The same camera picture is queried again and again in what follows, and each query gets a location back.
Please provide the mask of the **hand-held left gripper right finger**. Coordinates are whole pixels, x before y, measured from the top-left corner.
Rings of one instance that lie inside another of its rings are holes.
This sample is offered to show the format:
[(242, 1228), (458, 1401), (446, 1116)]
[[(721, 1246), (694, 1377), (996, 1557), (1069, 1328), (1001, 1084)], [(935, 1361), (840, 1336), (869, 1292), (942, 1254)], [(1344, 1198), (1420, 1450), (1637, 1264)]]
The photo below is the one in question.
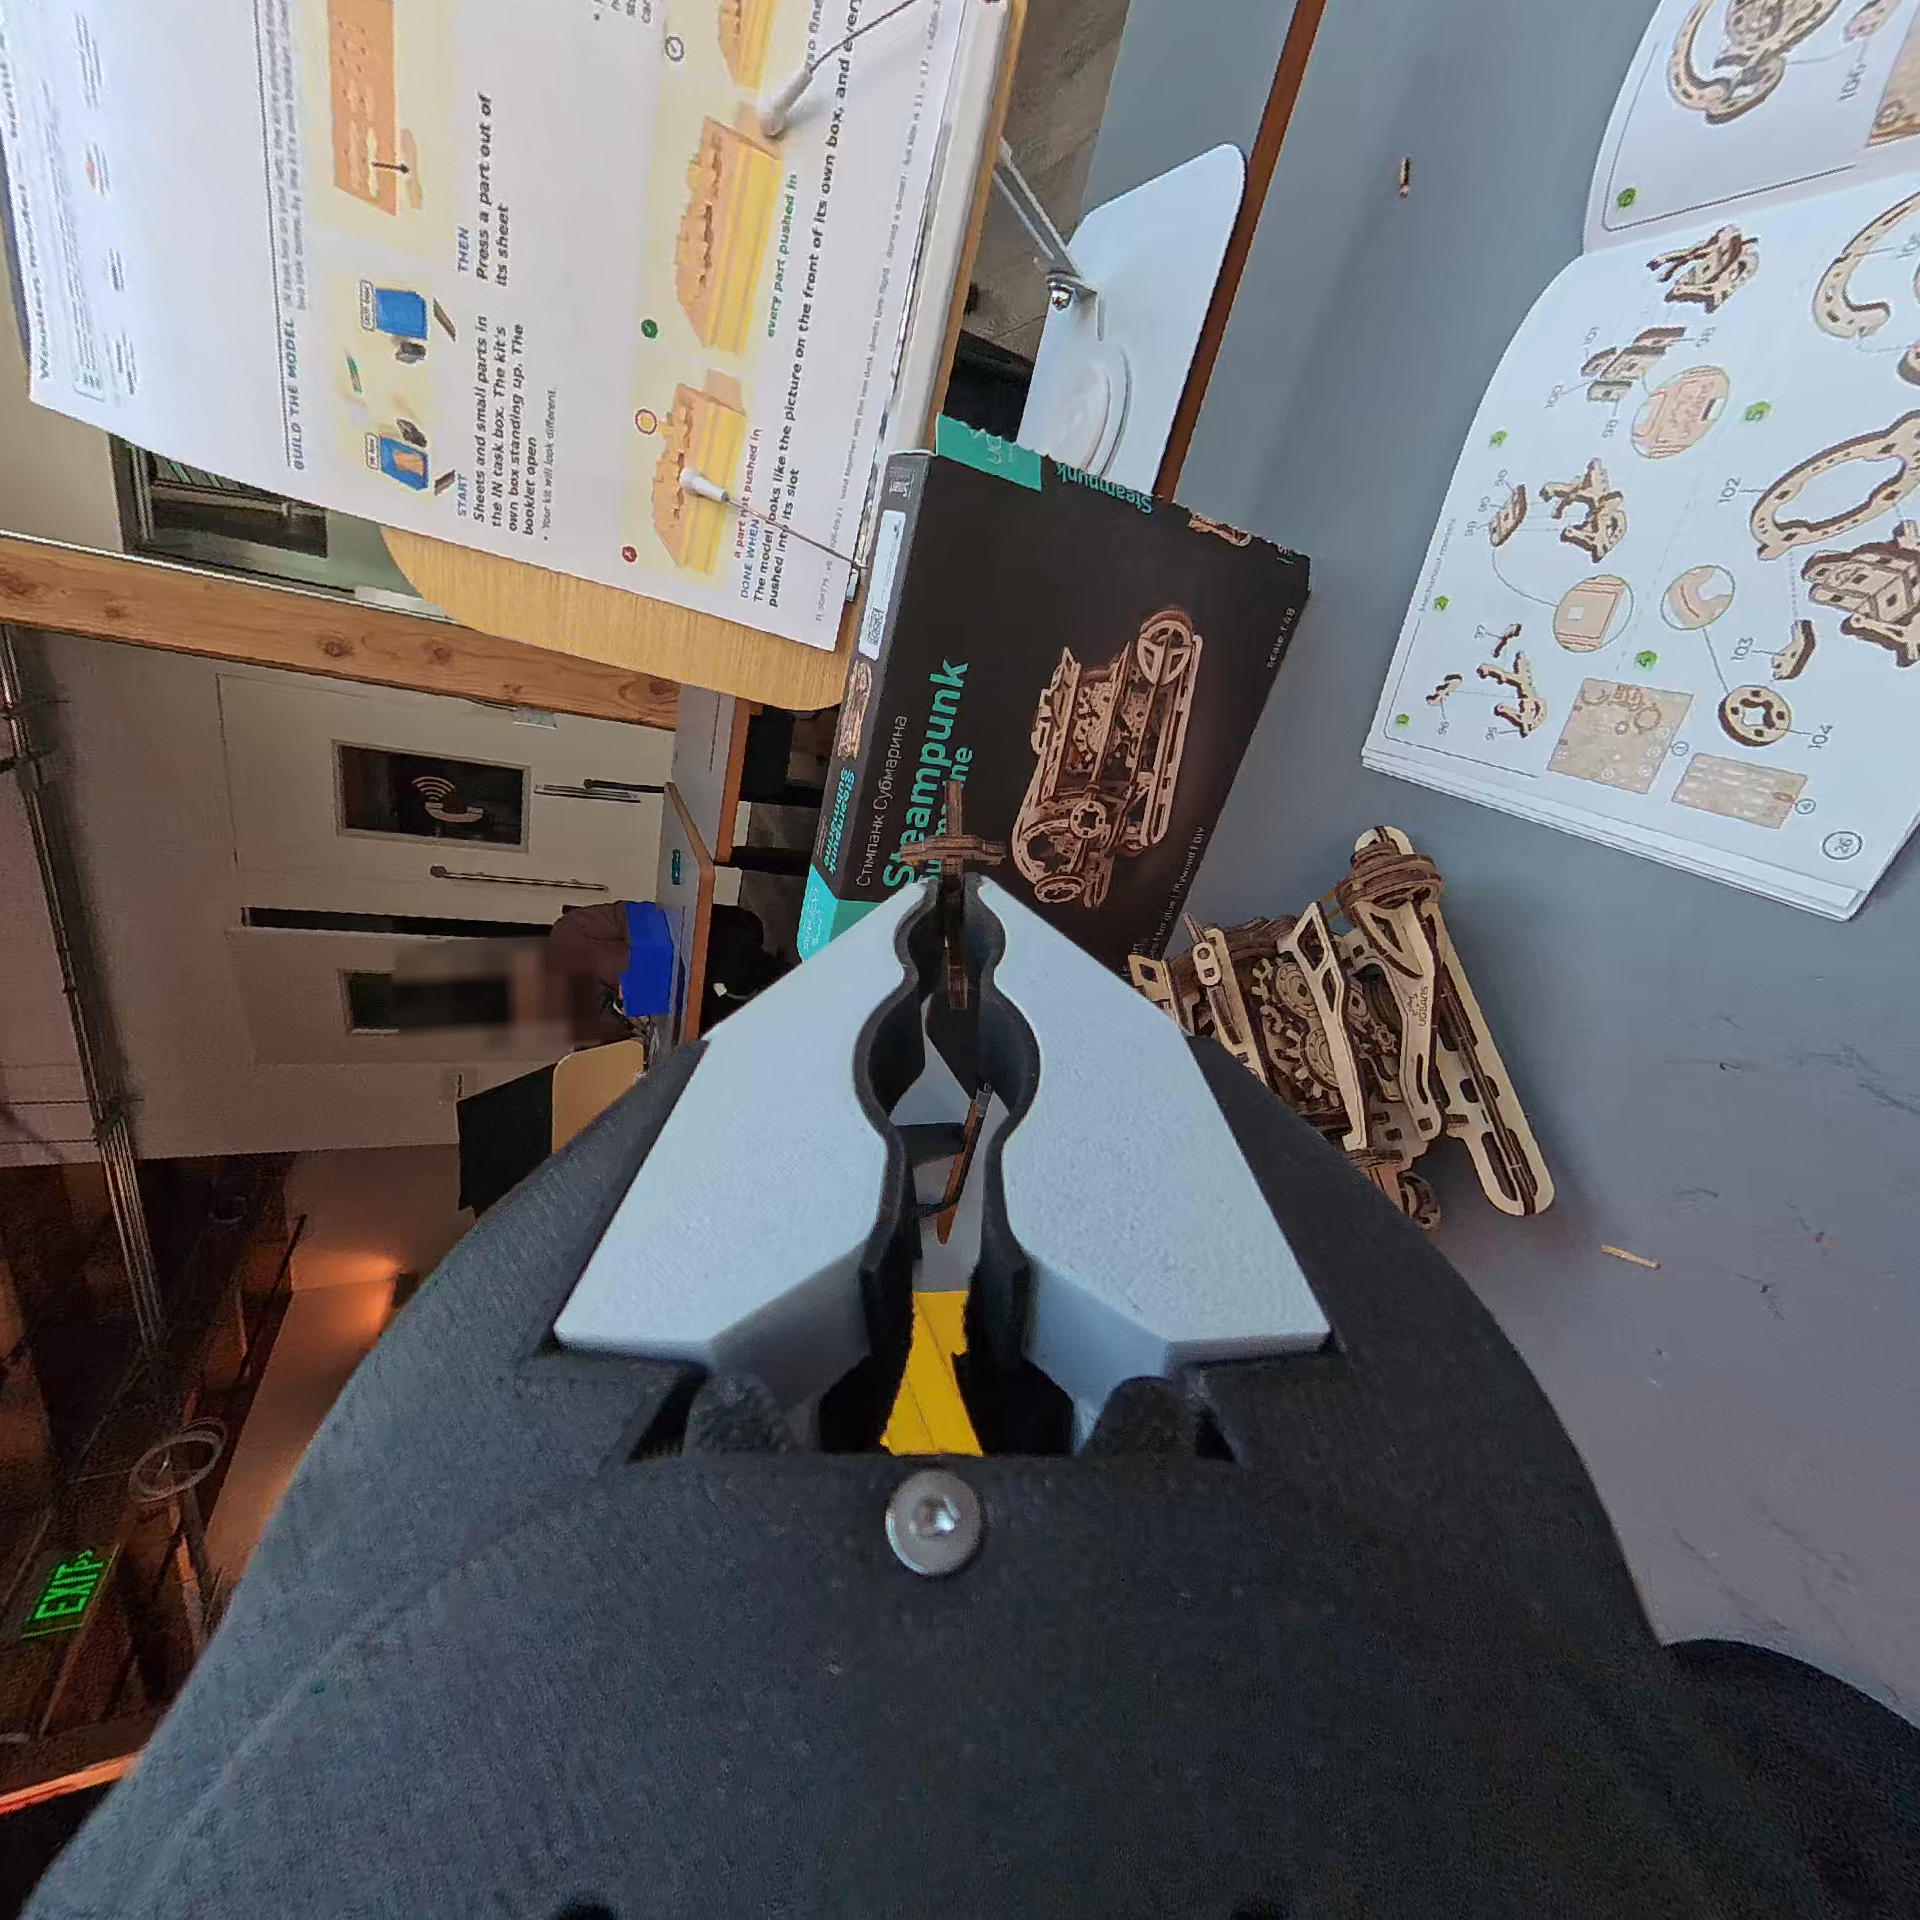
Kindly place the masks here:
[(1330, 1336), (1188, 1038), (991, 881), (966, 885), (977, 1150), (966, 1412), (990, 1453), (1085, 1444), (1113, 1392)]

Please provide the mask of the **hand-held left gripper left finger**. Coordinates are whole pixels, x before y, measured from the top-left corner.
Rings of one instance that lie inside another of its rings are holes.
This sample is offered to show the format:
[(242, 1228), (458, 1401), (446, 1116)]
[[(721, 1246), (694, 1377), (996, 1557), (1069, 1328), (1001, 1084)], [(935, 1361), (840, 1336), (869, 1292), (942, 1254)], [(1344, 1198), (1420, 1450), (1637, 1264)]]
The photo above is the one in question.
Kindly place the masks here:
[(874, 1452), (914, 1323), (919, 1190), (894, 1108), (926, 1066), (940, 888), (887, 898), (687, 1046), (553, 1328), (569, 1353), (745, 1377)]

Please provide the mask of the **small wooden model part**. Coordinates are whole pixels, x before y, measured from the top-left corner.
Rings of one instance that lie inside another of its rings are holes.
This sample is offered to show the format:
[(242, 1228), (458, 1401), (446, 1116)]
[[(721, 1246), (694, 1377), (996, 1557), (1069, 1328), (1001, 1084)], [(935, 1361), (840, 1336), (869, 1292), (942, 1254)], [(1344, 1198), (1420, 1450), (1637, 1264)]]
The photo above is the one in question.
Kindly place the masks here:
[(966, 1091), (966, 1116), (958, 1148), (950, 1154), (945, 1186), (940, 1203), (921, 1203), (919, 1217), (932, 1220), (942, 1246), (953, 1235), (953, 1224), (968, 1185), (976, 1146), (986, 1117), (991, 1092), (976, 1066), (976, 1005), (973, 978), (968, 971), (968, 876), (994, 869), (1005, 859), (1005, 845), (966, 829), (964, 784), (958, 774), (944, 782), (944, 812), (940, 829), (901, 848), (903, 864), (911, 873), (937, 869), (937, 925), (942, 939), (940, 987), (935, 1001), (942, 1012), (932, 1026), (935, 1044), (948, 1064), (954, 1082)]

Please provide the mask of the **assembled wooden model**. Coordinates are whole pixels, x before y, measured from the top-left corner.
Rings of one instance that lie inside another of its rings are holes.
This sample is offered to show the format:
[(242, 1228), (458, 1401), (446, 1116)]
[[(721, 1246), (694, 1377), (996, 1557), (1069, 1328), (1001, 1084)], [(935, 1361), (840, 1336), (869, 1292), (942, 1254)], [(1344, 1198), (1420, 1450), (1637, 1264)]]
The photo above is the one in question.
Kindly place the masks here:
[(1442, 894), (1432, 859), (1378, 825), (1346, 878), (1297, 915), (1188, 922), (1185, 952), (1126, 958), (1143, 997), (1221, 1044), (1425, 1232), (1440, 1206), (1420, 1163), (1442, 1141), (1465, 1146), (1501, 1213), (1537, 1217), (1554, 1200)]

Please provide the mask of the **dark model kit box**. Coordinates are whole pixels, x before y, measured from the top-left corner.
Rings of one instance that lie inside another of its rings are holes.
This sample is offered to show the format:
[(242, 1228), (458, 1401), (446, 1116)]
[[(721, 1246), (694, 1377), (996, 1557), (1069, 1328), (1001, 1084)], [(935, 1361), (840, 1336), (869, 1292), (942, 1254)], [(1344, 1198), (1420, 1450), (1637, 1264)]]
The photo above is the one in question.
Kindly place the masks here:
[(1305, 554), (942, 417), (894, 454), (797, 954), (968, 832), (1102, 968), (1160, 958), (1310, 601)]

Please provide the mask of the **yellow plastic bin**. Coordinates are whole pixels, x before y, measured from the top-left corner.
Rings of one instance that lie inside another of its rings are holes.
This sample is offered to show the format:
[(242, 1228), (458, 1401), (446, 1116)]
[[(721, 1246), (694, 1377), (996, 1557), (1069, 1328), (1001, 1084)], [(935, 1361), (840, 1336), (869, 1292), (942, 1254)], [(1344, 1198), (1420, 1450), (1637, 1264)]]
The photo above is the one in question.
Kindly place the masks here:
[(910, 1347), (894, 1408), (880, 1436), (892, 1457), (981, 1457), (954, 1364), (966, 1353), (961, 1290), (916, 1292)]

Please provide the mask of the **blue plastic bin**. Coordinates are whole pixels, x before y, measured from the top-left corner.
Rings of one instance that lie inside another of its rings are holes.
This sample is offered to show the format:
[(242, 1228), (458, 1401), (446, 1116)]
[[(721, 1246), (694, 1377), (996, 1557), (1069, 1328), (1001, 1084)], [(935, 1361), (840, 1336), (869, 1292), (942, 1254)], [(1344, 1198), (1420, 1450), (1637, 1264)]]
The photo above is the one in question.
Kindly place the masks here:
[(616, 978), (625, 1020), (681, 1020), (685, 1005), (685, 910), (654, 900), (618, 902), (629, 958)]

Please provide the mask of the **wooden clipboard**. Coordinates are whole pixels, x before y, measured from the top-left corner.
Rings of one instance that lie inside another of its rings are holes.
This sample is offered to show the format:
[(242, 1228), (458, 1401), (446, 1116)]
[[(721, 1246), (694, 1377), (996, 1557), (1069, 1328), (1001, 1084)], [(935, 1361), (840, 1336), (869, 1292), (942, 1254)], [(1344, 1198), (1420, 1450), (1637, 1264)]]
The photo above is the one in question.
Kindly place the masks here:
[[(972, 273), (991, 197), (991, 169), (1015, 89), (1026, 2), (966, 5), (945, 108), (942, 157), (903, 320), (897, 385), (884, 451), (930, 448), (961, 336)], [(501, 662), (472, 700), (668, 726), (668, 684), (728, 692), (792, 712), (830, 706), (852, 658), (861, 592), (872, 582), (870, 529), (831, 649), (807, 648), (720, 616), (585, 582), (428, 536), (382, 529), (393, 562), (454, 626), (489, 635)]]

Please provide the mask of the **green exit sign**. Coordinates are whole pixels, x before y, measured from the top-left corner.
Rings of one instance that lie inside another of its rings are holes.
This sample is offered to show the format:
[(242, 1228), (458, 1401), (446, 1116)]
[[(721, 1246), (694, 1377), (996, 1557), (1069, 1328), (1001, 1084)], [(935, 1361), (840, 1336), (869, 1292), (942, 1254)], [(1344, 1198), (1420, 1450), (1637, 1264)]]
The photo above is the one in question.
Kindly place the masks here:
[(36, 1645), (82, 1632), (93, 1613), (95, 1600), (112, 1584), (118, 1555), (114, 1545), (42, 1552), (31, 1568), (22, 1598), (12, 1612), (12, 1641)]

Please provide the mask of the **white lamp base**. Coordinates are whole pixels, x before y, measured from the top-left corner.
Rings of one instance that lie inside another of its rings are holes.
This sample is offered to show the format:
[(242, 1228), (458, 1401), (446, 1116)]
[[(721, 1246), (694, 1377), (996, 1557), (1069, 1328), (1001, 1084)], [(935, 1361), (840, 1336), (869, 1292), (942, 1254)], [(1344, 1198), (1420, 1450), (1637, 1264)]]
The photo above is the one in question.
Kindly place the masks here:
[(1017, 440), (1055, 464), (1157, 494), (1201, 339), (1246, 161), (1218, 144), (1097, 205), (1072, 235), (998, 146), (994, 190), (1047, 283), (1047, 320)]

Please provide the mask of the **open instruction booklet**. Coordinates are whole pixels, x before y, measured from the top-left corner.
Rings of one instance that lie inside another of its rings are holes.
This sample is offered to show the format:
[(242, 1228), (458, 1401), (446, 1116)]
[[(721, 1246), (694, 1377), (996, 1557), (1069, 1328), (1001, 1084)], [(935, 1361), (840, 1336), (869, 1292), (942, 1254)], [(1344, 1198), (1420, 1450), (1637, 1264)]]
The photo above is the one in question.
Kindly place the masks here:
[(1360, 758), (1846, 922), (1914, 658), (1918, 5), (1658, 5)]

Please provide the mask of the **printed instruction sheet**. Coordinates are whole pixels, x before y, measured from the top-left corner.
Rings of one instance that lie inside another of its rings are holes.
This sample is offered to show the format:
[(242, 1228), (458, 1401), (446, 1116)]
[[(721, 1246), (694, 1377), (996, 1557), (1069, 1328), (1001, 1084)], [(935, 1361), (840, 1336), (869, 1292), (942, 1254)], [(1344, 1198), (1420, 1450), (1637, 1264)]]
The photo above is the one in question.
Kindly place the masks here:
[(31, 401), (836, 642), (1004, 5), (5, 5)]

